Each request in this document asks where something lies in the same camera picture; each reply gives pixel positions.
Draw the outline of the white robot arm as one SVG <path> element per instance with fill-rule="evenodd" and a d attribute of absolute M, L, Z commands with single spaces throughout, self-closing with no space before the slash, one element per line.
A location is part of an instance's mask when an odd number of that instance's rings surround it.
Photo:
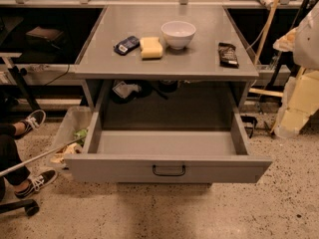
<path fill-rule="evenodd" d="M 319 69 L 319 3 L 304 17 L 300 24 L 277 39 L 273 48 L 292 52 L 296 65 Z"/>

